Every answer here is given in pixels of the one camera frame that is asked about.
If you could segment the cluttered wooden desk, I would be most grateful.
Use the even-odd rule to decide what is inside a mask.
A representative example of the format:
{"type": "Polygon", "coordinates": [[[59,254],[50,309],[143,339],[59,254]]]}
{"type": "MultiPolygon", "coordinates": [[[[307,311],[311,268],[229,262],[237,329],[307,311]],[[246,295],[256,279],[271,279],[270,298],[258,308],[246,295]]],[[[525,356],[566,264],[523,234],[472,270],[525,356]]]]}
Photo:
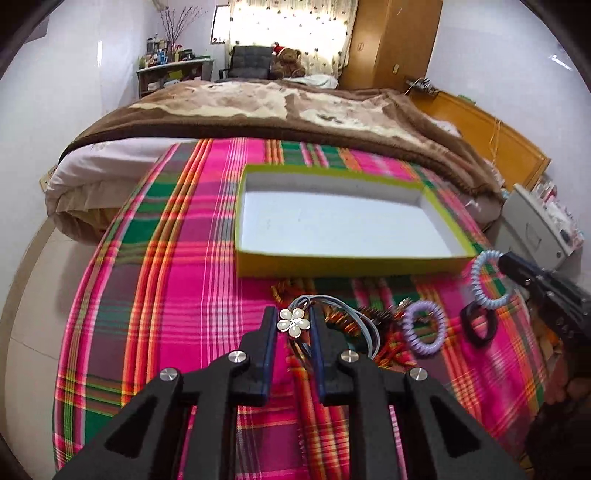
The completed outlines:
{"type": "Polygon", "coordinates": [[[213,60],[202,57],[146,67],[136,71],[138,97],[143,98],[171,81],[204,80],[211,81],[213,60]]]}

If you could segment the black chair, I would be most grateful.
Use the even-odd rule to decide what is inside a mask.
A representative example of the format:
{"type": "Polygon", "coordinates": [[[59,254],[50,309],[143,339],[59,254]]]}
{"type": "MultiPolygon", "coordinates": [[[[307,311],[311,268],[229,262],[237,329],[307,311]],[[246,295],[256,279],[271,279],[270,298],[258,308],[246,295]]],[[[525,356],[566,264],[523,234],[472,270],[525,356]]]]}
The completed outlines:
{"type": "Polygon", "coordinates": [[[273,47],[240,46],[233,47],[228,68],[218,71],[219,81],[231,79],[267,80],[273,63],[273,47]]]}

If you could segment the wooden wardrobe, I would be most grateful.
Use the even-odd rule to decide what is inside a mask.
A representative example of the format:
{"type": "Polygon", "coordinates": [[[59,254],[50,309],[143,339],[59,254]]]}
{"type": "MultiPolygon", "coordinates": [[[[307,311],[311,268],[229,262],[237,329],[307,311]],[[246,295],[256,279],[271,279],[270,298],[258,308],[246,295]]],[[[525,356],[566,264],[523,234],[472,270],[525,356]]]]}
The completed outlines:
{"type": "Polygon", "coordinates": [[[423,78],[440,24],[441,0],[362,0],[356,11],[349,64],[339,88],[399,92],[423,78]]]}

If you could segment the brown teddy bear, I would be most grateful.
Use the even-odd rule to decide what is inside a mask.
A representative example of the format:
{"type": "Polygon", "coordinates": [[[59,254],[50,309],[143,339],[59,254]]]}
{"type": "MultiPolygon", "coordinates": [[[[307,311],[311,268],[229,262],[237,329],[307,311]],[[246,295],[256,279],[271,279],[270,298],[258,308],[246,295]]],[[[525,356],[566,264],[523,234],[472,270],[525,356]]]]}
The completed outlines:
{"type": "Polygon", "coordinates": [[[300,50],[280,45],[273,47],[273,61],[271,61],[270,67],[271,79],[301,78],[304,75],[305,68],[301,63],[300,50]]]}

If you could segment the black fitness band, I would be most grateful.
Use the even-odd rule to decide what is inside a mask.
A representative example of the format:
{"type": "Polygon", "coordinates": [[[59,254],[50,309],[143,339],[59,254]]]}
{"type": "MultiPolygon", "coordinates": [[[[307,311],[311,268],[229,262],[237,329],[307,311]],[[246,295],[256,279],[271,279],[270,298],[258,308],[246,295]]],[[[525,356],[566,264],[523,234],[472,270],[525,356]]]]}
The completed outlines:
{"type": "Polygon", "coordinates": [[[498,331],[496,311],[485,309],[476,301],[469,303],[461,310],[460,322],[465,337],[478,349],[487,347],[498,331]]]}

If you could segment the purple dried branches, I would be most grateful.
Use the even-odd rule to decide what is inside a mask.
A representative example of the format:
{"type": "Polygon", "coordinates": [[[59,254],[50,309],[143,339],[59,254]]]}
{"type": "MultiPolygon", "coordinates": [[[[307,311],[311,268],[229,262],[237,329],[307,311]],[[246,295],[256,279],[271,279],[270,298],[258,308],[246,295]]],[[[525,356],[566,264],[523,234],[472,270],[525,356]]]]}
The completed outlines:
{"type": "Polygon", "coordinates": [[[181,34],[202,14],[204,14],[204,9],[199,5],[183,6],[179,13],[170,7],[165,7],[160,11],[169,60],[174,60],[176,45],[181,34]]]}

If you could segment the orange wooden headboard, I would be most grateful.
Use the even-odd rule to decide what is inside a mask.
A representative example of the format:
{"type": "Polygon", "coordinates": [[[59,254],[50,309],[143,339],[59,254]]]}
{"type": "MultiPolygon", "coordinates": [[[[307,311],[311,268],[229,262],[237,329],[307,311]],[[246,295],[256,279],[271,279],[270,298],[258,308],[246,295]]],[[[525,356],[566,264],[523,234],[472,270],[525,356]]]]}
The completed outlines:
{"type": "Polygon", "coordinates": [[[551,162],[517,130],[464,99],[444,91],[433,96],[417,89],[410,98],[427,115],[454,124],[483,158],[496,165],[508,190],[519,184],[531,191],[551,162]]]}

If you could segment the floral curtain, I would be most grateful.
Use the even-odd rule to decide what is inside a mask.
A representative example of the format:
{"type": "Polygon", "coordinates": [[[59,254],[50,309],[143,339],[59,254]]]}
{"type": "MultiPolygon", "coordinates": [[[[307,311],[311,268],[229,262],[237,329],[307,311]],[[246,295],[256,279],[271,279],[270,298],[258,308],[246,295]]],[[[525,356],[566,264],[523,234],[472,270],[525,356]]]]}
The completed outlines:
{"type": "Polygon", "coordinates": [[[358,0],[246,0],[229,3],[232,47],[301,51],[308,74],[341,76],[349,63],[358,0]]]}

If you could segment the green shallow cardboard box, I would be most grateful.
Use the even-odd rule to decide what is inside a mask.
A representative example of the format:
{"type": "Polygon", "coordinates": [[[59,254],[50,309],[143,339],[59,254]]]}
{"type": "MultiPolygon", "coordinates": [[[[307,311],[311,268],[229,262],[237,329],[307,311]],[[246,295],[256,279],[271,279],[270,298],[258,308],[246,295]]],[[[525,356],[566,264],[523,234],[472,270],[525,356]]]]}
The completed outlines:
{"type": "Polygon", "coordinates": [[[245,166],[236,273],[250,278],[458,273],[477,252],[434,192],[355,171],[245,166]]]}

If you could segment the grey hair tie pearl flower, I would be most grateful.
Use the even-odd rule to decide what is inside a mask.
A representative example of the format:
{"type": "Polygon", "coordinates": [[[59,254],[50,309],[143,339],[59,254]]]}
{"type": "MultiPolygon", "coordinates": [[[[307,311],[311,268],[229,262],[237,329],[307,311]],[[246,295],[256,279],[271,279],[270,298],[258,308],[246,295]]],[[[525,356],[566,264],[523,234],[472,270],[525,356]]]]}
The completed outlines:
{"type": "Polygon", "coordinates": [[[376,311],[353,307],[334,296],[301,295],[280,309],[276,330],[287,334],[293,343],[304,343],[304,336],[311,335],[314,309],[321,312],[321,319],[329,329],[345,336],[346,344],[374,359],[383,341],[378,327],[376,311]]]}

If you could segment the brown fleece blanket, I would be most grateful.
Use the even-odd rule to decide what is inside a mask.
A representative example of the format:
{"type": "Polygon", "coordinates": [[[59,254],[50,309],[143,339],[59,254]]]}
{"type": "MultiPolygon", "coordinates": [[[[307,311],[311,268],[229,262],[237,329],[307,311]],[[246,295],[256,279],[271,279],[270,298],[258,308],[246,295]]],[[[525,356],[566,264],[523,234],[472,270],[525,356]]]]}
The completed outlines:
{"type": "Polygon", "coordinates": [[[467,141],[440,128],[393,89],[185,81],[108,113],[66,150],[141,137],[245,137],[335,146],[415,163],[473,197],[502,196],[493,170],[467,141]]]}

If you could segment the grey bedside cabinet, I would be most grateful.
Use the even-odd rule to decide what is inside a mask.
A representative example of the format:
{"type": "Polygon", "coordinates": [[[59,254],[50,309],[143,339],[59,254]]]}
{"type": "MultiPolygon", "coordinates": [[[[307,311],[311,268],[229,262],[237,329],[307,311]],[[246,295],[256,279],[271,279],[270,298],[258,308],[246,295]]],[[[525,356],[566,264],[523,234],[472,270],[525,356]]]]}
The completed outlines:
{"type": "Polygon", "coordinates": [[[494,246],[549,270],[558,270],[578,248],[575,229],[555,203],[544,204],[515,184],[492,232],[494,246]]]}

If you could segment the pink plaid cloth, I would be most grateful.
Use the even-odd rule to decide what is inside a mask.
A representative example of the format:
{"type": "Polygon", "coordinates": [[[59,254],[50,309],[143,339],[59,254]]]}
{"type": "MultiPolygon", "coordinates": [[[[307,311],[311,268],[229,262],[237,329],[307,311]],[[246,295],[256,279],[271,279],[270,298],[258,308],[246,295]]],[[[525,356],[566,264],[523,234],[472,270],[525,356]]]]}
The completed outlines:
{"type": "Polygon", "coordinates": [[[192,371],[231,351],[259,327],[263,310],[304,293],[384,308],[410,298],[445,311],[443,350],[424,361],[512,455],[519,456],[546,383],[524,301],[499,312],[482,349],[470,344],[460,311],[469,277],[246,279],[235,273],[233,208],[249,164],[351,170],[429,189],[477,250],[488,243],[459,195],[435,173],[360,151],[246,138],[143,138],[80,150],[89,166],[136,167],[123,205],[107,223],[80,282],[62,341],[53,413],[55,462],[64,466],[131,396],[165,367],[192,371]]]}

